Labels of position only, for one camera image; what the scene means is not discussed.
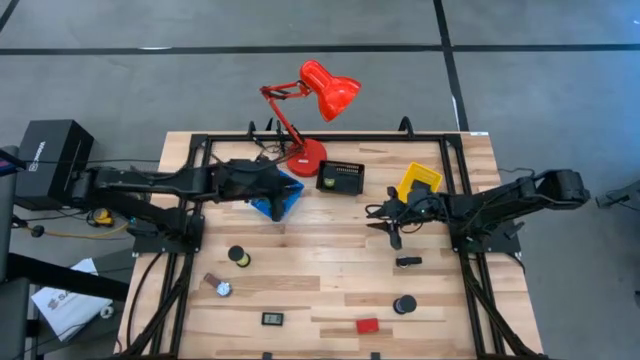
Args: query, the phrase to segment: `black case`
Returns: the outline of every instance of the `black case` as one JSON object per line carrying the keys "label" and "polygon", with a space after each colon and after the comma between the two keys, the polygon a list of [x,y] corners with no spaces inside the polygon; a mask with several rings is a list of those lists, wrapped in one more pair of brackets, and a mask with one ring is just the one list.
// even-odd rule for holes
{"label": "black case", "polygon": [[74,120],[31,121],[20,144],[27,169],[17,175],[15,203],[29,210],[69,205],[71,172],[86,167],[92,146],[93,136]]}

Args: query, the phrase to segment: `wooden tabletop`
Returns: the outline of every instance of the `wooden tabletop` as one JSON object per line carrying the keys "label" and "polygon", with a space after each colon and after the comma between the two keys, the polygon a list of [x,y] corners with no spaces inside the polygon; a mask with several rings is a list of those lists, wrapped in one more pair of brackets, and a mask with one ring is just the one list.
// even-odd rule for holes
{"label": "wooden tabletop", "polygon": [[[192,133],[167,134],[160,170],[178,169],[186,158]],[[462,133],[473,191],[500,184],[489,136]],[[367,204],[387,198],[386,187],[397,185],[410,162],[443,173],[440,150],[429,142],[327,142],[329,159],[363,163],[364,193],[357,197],[321,193],[314,178],[304,183],[302,197],[280,223],[250,205],[236,202],[205,204],[206,232],[196,255],[187,314],[180,347],[181,358],[474,358],[460,264],[450,250],[447,227],[425,224],[414,234],[403,234],[404,248],[396,252],[388,235],[364,224]],[[214,144],[218,157],[254,158],[259,148],[251,142]],[[461,193],[455,153],[450,157]],[[440,191],[446,191],[444,182]],[[159,206],[174,206],[171,196],[153,197]],[[239,268],[227,258],[241,245],[252,262]],[[421,256],[423,264],[395,267],[399,255]],[[128,313],[134,289],[154,255],[137,259]],[[143,285],[133,318],[133,338],[156,311],[166,255],[155,264]],[[522,269],[502,254],[487,255],[496,302],[522,340],[542,351]],[[203,281],[206,273],[228,281],[233,294],[216,295]],[[392,302],[403,294],[418,302],[415,312],[397,315]],[[261,325],[262,312],[284,313],[284,326]],[[484,311],[487,350],[490,329]],[[378,318],[380,331],[358,335],[355,320]],[[163,351],[168,350],[173,311],[164,329]],[[127,317],[119,339],[124,344]]]}

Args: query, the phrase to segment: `concrete floor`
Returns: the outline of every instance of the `concrete floor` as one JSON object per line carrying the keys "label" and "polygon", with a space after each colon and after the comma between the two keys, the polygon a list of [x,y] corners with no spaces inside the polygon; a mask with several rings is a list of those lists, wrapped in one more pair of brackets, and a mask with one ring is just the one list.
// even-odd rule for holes
{"label": "concrete floor", "polygon": [[[455,45],[640,42],[640,3],[634,0],[443,2]],[[21,0],[0,33],[0,48],[439,41],[432,2],[409,0]],[[312,99],[286,104],[300,129],[394,129],[404,115],[417,130],[456,129],[440,53],[0,56],[0,144],[19,143],[29,120],[73,118],[98,140],[95,158],[158,158],[166,131],[266,123],[272,114],[257,88],[295,79],[310,57],[360,80],[363,90],[331,124],[320,119]],[[490,132],[499,166],[573,168],[593,194],[640,177],[640,53],[455,58],[470,129]],[[599,210],[594,203],[525,218],[527,282],[550,356],[638,357],[636,219],[631,210]],[[49,224],[85,230],[73,219]],[[19,232],[12,239],[13,251],[65,265],[128,246],[36,240]],[[111,349],[108,341],[96,342],[50,358]]]}

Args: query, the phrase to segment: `lamp arm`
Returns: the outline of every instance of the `lamp arm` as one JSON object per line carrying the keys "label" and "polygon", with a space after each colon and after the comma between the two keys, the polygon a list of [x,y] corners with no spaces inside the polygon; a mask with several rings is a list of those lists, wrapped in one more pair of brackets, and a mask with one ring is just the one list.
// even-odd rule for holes
{"label": "lamp arm", "polygon": [[[285,89],[298,88],[298,92],[290,93]],[[260,92],[262,96],[267,100],[273,112],[276,113],[280,122],[287,129],[287,132],[293,138],[293,142],[297,145],[303,145],[304,140],[298,134],[298,131],[289,123],[287,118],[284,116],[278,105],[276,105],[276,100],[286,100],[291,98],[303,98],[309,96],[311,94],[311,89],[307,87],[305,83],[302,81],[296,81],[292,83],[282,84],[282,85],[273,85],[273,86],[263,86],[260,88]]]}

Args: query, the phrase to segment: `yellow basket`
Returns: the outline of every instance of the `yellow basket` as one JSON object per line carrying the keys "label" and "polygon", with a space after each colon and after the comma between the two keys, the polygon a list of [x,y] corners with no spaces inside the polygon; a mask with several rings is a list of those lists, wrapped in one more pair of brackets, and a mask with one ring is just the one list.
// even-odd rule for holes
{"label": "yellow basket", "polygon": [[442,175],[429,169],[426,166],[422,166],[416,162],[412,162],[404,173],[400,185],[397,186],[398,198],[403,202],[407,202],[407,196],[412,190],[413,182],[420,181],[431,186],[431,191],[436,192],[442,182]]}

